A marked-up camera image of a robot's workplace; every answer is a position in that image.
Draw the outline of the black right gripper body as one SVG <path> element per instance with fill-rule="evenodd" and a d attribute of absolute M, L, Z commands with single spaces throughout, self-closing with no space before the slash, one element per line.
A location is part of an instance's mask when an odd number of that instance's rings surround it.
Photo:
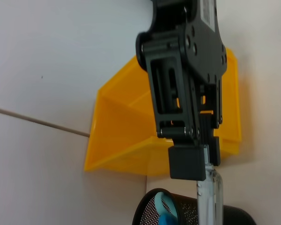
<path fill-rule="evenodd" d="M 217 84 L 227 69 L 215 0 L 154 0 L 150 28 L 136 38 L 142 69 L 150 54 L 178 51 L 182 64 L 206 84 Z"/>

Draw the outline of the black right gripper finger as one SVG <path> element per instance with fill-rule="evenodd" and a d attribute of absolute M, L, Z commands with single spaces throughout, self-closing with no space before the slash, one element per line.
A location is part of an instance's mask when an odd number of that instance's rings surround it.
<path fill-rule="evenodd" d="M 194 80 L 174 44 L 144 44 L 143 55 L 152 93 L 157 136 L 171 139 L 170 176 L 204 180 L 204 150 Z"/>
<path fill-rule="evenodd" d="M 222 124 L 222 81 L 218 80 L 216 84 L 204 86 L 201 96 L 205 97 L 205 103 L 200 105 L 200 141 L 209 146 L 210 162 L 219 166 L 220 140 L 214 135 L 214 131 Z"/>

